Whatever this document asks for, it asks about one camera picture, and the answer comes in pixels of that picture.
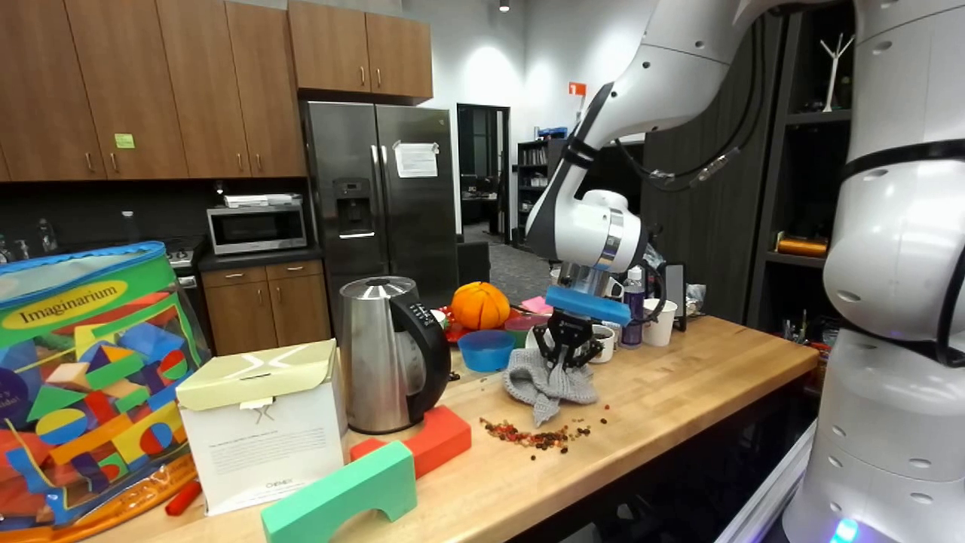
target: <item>microwave oven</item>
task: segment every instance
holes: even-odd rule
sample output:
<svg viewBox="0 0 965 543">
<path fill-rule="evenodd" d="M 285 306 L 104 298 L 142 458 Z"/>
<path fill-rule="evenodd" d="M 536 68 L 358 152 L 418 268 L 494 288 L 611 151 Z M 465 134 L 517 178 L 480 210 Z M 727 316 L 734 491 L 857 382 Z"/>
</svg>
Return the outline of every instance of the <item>microwave oven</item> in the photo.
<svg viewBox="0 0 965 543">
<path fill-rule="evenodd" d="M 308 247 L 303 197 L 209 208 L 217 256 Z"/>
</svg>

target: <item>white box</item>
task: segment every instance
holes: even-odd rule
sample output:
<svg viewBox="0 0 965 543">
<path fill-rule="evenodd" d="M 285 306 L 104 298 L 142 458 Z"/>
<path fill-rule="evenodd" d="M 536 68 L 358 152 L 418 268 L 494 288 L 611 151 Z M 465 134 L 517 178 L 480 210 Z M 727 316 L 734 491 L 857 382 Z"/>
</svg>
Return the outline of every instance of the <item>white box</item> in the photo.
<svg viewBox="0 0 965 543">
<path fill-rule="evenodd" d="M 209 517 L 278 499 L 344 465 L 336 342 L 209 360 L 179 386 Z"/>
</svg>

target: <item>kettle handle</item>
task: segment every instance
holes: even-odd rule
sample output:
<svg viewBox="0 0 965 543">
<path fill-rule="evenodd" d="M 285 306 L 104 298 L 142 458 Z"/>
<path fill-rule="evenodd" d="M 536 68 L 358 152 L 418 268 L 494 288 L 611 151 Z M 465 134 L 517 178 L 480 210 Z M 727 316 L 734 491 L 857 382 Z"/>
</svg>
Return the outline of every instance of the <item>kettle handle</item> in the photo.
<svg viewBox="0 0 965 543">
<path fill-rule="evenodd" d="M 414 342 L 421 351 L 426 382 L 418 391 L 407 398 L 410 419 L 421 423 L 426 409 L 430 409 L 435 400 L 440 400 L 450 382 L 450 372 L 452 372 L 450 346 L 440 321 L 418 305 L 415 293 L 394 296 L 390 298 L 390 305 L 391 305 L 391 319 L 402 321 L 402 331 L 414 334 Z"/>
</svg>

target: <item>colorful puzzle box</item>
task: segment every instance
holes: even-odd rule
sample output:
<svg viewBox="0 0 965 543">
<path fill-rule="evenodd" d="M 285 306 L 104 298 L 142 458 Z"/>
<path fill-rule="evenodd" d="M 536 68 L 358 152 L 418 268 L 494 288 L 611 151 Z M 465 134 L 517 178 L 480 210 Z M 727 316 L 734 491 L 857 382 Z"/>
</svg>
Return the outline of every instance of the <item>colorful puzzle box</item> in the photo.
<svg viewBox="0 0 965 543">
<path fill-rule="evenodd" d="M 0 264 L 0 541 L 188 455 L 175 386 L 206 360 L 159 242 Z"/>
</svg>

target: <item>spray bottle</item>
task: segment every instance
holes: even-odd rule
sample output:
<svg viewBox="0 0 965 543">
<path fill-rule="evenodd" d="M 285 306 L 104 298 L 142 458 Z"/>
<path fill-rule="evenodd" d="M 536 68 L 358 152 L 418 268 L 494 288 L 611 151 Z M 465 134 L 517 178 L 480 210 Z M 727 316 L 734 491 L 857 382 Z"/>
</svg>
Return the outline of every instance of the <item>spray bottle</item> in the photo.
<svg viewBox="0 0 965 543">
<path fill-rule="evenodd" d="M 642 298 L 645 298 L 642 268 L 633 264 L 633 268 L 627 268 L 627 284 L 623 284 L 623 305 L 630 309 L 630 321 L 620 331 L 620 344 L 642 342 Z"/>
</svg>

